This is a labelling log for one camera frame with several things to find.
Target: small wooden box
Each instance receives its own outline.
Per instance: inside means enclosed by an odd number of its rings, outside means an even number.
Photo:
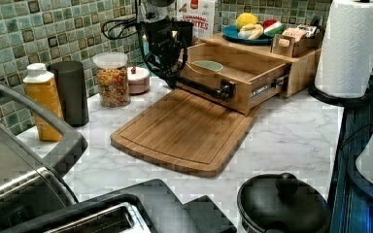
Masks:
[[[304,38],[299,42],[295,42],[295,38],[284,35],[275,35],[271,46],[271,52],[278,55],[284,55],[288,57],[298,57],[303,55],[305,52],[314,50],[321,45],[323,33],[317,33],[313,38]],[[280,40],[287,40],[288,45],[280,45]]]
[[[284,84],[265,91],[261,90],[278,78],[287,76],[290,68],[290,64],[274,57],[210,43],[188,48],[188,62],[198,60],[216,61],[222,64],[223,69],[218,73],[205,74],[193,69],[193,66],[186,66],[181,76],[211,88],[220,88],[221,80],[233,81],[236,84],[234,97],[229,102],[225,102],[181,83],[179,87],[244,115],[247,115],[254,106],[283,91]]]

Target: green tile backsplash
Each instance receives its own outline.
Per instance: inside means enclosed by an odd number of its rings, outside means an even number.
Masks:
[[[97,93],[96,68],[91,58],[105,51],[125,52],[131,62],[142,62],[136,36],[109,41],[100,25],[117,17],[133,16],[133,0],[0,0],[0,82],[24,93],[26,66],[62,60],[81,61],[86,95]],[[276,18],[285,27],[320,16],[326,22],[330,0],[220,0],[214,31],[233,25],[244,12],[260,20]],[[0,100],[0,120],[18,134],[34,122],[20,104]]]

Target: yellow bottle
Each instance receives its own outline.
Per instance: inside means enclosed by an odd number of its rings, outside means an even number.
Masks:
[[[54,74],[47,71],[43,63],[26,67],[28,75],[23,80],[26,94],[51,112],[63,119]],[[35,124],[41,141],[59,142],[62,135],[40,117],[34,115]]]

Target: paper towel roll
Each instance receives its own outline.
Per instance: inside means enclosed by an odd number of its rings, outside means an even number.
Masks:
[[[372,67],[373,0],[334,0],[322,41],[316,88],[334,97],[361,97]]]

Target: white canister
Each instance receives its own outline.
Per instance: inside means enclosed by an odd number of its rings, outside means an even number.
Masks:
[[[142,67],[130,67],[127,71],[129,93],[141,94],[150,89],[150,71]]]

